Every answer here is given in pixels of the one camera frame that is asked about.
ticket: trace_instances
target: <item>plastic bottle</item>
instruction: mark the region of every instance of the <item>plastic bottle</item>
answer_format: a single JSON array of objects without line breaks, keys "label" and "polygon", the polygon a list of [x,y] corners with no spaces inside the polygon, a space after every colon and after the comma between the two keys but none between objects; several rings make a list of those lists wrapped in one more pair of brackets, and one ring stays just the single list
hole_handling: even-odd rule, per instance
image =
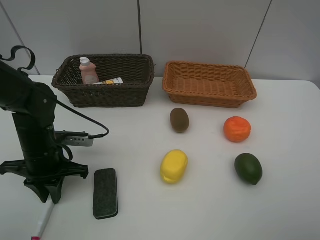
[{"label": "plastic bottle", "polygon": [[83,84],[86,85],[98,83],[99,78],[96,73],[96,65],[90,62],[89,58],[87,57],[80,57],[80,63]]}]

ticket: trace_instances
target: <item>marker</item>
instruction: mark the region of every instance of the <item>marker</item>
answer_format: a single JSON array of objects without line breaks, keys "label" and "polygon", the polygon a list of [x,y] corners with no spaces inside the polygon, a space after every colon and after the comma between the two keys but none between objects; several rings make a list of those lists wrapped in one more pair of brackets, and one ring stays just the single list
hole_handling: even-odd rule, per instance
[{"label": "marker", "polygon": [[45,203],[45,209],[42,213],[42,216],[38,222],[38,227],[36,229],[35,235],[33,237],[31,237],[31,240],[40,240],[42,237],[42,234],[44,233],[47,223],[50,219],[51,213],[54,209],[54,203],[52,202],[51,197],[49,196],[49,198],[47,199],[46,203]]}]

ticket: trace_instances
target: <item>yellow lemon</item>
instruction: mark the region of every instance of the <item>yellow lemon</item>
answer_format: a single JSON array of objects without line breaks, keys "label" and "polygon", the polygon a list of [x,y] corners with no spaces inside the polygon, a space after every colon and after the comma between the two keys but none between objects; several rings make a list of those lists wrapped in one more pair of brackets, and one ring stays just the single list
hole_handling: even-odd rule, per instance
[{"label": "yellow lemon", "polygon": [[188,165],[188,157],[181,150],[168,152],[161,164],[160,174],[168,184],[175,184],[184,176]]}]

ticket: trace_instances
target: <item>white wall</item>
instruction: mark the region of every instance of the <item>white wall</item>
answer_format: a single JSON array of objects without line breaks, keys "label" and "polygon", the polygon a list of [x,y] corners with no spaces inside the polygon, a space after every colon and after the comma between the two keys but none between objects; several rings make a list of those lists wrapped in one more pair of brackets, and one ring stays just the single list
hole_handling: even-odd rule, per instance
[{"label": "white wall", "polygon": [[[10,50],[16,45],[22,45],[14,28],[11,26],[9,19],[7,18],[4,10],[0,5],[0,55],[3,58],[8,59],[11,56]],[[4,63],[13,67],[14,69],[20,67],[27,67],[30,63],[30,58],[27,52],[23,49],[17,51],[14,61],[4,61]],[[31,70],[23,70],[30,75],[38,75],[35,68]]]},{"label": "white wall", "polygon": [[320,86],[319,10],[319,0],[273,0],[247,65],[252,78]]},{"label": "white wall", "polygon": [[136,0],[1,0],[41,75],[78,54],[140,53]]},{"label": "white wall", "polygon": [[270,0],[140,0],[142,49],[172,60],[245,66]]}]

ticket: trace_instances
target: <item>toy orange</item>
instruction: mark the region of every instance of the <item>toy orange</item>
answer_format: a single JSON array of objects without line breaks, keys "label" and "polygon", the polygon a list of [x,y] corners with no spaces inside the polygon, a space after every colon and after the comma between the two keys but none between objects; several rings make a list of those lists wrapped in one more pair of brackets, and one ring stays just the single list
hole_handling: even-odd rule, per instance
[{"label": "toy orange", "polygon": [[251,125],[246,119],[233,116],[225,121],[223,131],[229,141],[240,143],[250,136]]}]

